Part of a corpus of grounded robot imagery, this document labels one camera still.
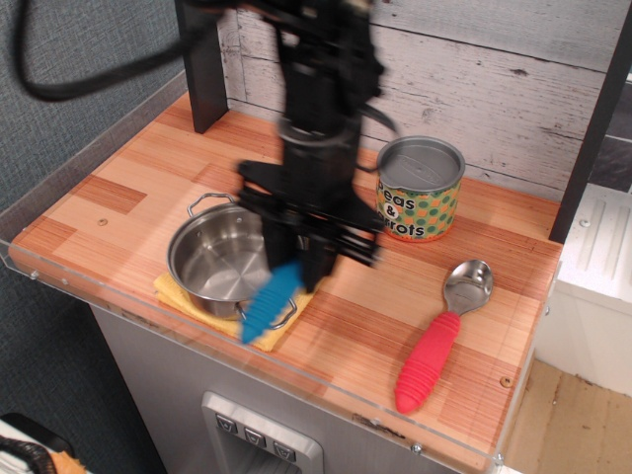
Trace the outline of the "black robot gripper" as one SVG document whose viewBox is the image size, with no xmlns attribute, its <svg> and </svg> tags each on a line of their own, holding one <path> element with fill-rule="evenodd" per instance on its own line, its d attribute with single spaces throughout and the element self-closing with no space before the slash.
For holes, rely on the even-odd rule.
<svg viewBox="0 0 632 474">
<path fill-rule="evenodd" d="M 243 161 L 240 203 L 258 213 L 270 271 L 300 259 L 306 291 L 331 274 L 337 256 L 371 266 L 381 221 L 354 189 L 361 118 L 332 134 L 307 132 L 283 118 L 278 164 Z"/>
</svg>

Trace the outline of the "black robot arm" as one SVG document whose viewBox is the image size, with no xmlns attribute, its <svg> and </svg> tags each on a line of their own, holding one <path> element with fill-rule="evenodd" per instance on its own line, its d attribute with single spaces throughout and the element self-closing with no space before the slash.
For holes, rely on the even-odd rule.
<svg viewBox="0 0 632 474">
<path fill-rule="evenodd" d="M 384 71 L 369 1 L 241 1 L 276 33 L 284 80 L 277 164 L 244 161 L 240 202 L 263 222 L 272 270 L 299 262 L 313 291 L 345 255 L 370 265 L 381 224 L 354 190 L 361 121 Z"/>
</svg>

